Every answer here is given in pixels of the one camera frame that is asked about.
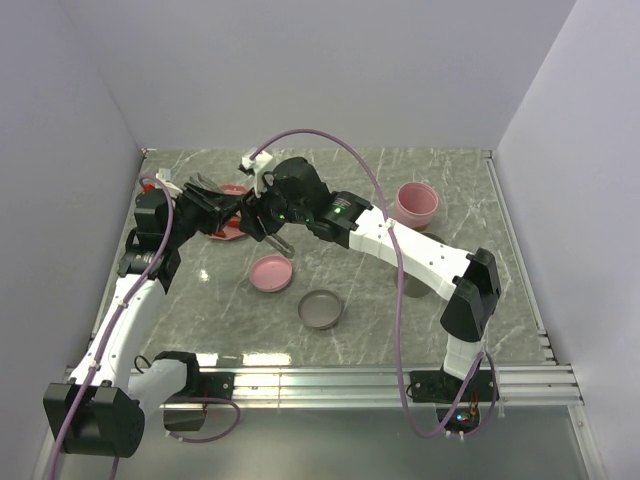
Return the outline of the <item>steel serving tongs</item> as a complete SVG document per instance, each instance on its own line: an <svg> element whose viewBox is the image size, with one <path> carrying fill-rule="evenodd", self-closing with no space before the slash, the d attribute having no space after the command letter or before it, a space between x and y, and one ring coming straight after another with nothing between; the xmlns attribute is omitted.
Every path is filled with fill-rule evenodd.
<svg viewBox="0 0 640 480"><path fill-rule="evenodd" d="M184 193L187 188L198 192L205 202L205 210L216 218L210 221L211 226L206 227L205 234L217 234L236 221L236 228L243 234L258 242L266 241L286 258L294 257L294 247L277 234L280 225L273 232L267 228L266 217L259 212L259 198L253 191L243 186L225 190L200 173L189 177L184 185Z"/></svg>

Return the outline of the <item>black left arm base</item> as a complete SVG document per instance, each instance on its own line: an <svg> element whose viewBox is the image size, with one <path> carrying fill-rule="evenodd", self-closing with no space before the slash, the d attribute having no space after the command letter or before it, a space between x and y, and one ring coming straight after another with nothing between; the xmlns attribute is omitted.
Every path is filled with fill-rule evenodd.
<svg viewBox="0 0 640 480"><path fill-rule="evenodd" d="M235 374L229 371L188 374L182 383L176 380L179 378L174 375L162 379L159 387L153 387L153 401L162 405L197 398L231 400L233 397Z"/></svg>

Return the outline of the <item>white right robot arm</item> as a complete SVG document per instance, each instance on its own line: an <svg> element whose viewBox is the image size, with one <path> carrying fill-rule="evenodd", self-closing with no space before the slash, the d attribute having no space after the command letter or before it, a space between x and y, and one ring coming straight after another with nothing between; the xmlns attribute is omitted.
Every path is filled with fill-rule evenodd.
<svg viewBox="0 0 640 480"><path fill-rule="evenodd" d="M367 200L330 191L303 157L278 162L261 153L242 158L240 171L253 187L241 203L241 229L257 241L286 224L316 238L378 258L426 284L446 300L440 323L447 332L441 386L455 400L477 385L470 369L501 294L495 256L484 248L456 249L384 216Z"/></svg>

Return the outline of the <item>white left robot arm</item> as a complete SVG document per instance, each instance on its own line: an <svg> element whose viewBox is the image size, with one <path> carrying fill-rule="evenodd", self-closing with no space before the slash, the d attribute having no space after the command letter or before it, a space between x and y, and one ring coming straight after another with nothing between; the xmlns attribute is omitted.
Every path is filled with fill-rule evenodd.
<svg viewBox="0 0 640 480"><path fill-rule="evenodd" d="M179 268L180 247L198 232L221 230L239 203L234 195L192 183L176 196L147 185L136 197L135 226L125 241L105 318L68 380L50 384L44 394L58 451L129 458L146 421L165 401L229 399L232 379L207 379L193 353L164 351L143 373L131 370Z"/></svg>

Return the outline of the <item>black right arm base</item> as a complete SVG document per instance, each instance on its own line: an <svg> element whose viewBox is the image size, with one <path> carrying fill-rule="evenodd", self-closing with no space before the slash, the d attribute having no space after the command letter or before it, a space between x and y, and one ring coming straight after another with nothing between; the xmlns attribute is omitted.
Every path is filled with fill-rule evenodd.
<svg viewBox="0 0 640 480"><path fill-rule="evenodd" d="M413 370L409 372L407 396L415 403L451 404L463 381L442 370ZM478 371L461 397L461 402L490 402L495 382L489 370Z"/></svg>

